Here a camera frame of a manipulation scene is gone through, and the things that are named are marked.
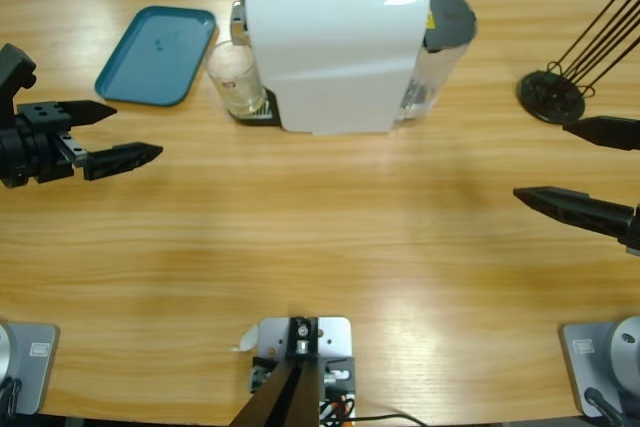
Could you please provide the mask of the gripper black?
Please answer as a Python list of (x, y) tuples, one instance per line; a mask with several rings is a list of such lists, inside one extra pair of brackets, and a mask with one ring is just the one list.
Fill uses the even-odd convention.
[(50, 182), (83, 167), (84, 179), (94, 181), (139, 168), (162, 152), (161, 146), (133, 142), (92, 152), (71, 136), (77, 126), (95, 124), (117, 113), (111, 106), (90, 101), (21, 104), (13, 121), (1, 127), (1, 182), (7, 188), (34, 179)]
[[(639, 149), (639, 121), (595, 116), (563, 126), (592, 144), (619, 150)], [(514, 188), (513, 194), (531, 209), (561, 223), (615, 238), (631, 255), (640, 253), (640, 210), (559, 187)]]

